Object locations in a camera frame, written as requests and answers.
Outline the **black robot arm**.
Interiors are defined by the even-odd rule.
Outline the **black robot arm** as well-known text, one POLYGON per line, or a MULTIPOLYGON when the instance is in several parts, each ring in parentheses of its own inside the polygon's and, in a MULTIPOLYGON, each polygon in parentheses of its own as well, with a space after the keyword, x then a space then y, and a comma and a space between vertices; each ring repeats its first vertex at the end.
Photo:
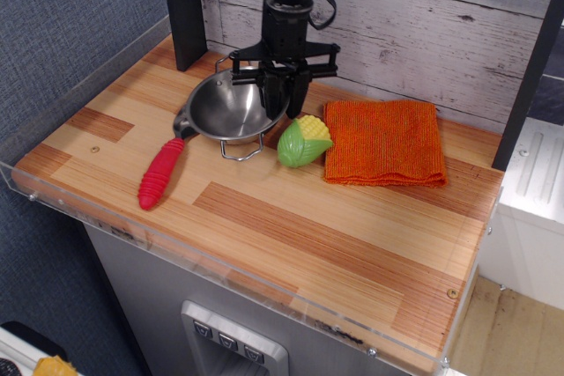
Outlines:
MULTIPOLYGON (((326 1, 336 6, 334 0, 326 1)), ((335 17, 316 24, 310 17, 313 6, 313 0, 263 0, 260 41, 229 56, 233 84, 256 85, 271 119, 282 112, 293 119, 301 112, 312 79, 337 75, 339 45, 307 40, 310 26, 322 30, 335 17)))

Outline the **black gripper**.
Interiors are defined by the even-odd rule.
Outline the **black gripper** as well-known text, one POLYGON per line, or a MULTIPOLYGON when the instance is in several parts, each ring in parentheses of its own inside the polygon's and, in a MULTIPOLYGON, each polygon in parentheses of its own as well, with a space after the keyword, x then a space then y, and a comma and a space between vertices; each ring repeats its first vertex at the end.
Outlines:
POLYGON ((310 17, 313 0, 296 1, 263 0, 261 40, 229 55, 234 83, 261 85, 263 107, 271 120, 278 119, 287 106, 288 117, 297 117, 311 79, 337 75, 340 46, 307 40, 309 27, 320 31, 332 24, 337 14, 335 0, 325 0, 332 14, 322 23, 310 17))

